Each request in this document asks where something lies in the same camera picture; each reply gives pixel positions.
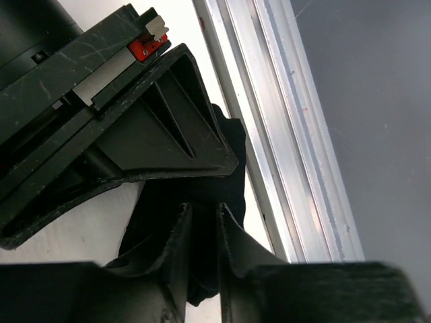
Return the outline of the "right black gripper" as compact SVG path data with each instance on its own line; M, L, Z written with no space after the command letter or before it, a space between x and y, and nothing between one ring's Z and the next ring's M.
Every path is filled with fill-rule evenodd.
M155 9L123 6L80 32L58 3L1 4L1 145L49 108L98 112L121 84L170 48Z

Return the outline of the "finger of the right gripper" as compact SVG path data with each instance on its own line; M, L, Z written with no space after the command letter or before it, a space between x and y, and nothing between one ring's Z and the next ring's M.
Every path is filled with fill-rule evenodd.
M233 173L238 158L189 47L133 68L100 111L49 108L1 145L2 249L125 183Z

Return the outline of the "black underwear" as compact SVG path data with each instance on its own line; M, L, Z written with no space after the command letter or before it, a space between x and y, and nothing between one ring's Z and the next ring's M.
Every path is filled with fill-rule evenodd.
M227 204L239 225L244 224L246 134L237 118L226 118L219 106L213 111L229 146L238 159L235 171L226 177L149 180L141 190L123 236L119 254L124 254L147 238L160 218L183 203L193 208L189 251L187 301L198 306L219 292L216 268L216 209Z

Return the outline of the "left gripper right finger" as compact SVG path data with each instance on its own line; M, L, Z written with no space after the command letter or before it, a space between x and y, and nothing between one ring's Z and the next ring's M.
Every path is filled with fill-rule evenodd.
M218 279L222 322L262 322L260 266L285 264L251 237L226 203L218 205Z

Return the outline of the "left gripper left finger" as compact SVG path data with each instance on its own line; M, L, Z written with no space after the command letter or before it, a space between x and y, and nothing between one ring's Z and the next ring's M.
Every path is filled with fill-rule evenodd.
M192 206L104 267L86 263L72 322L184 322Z

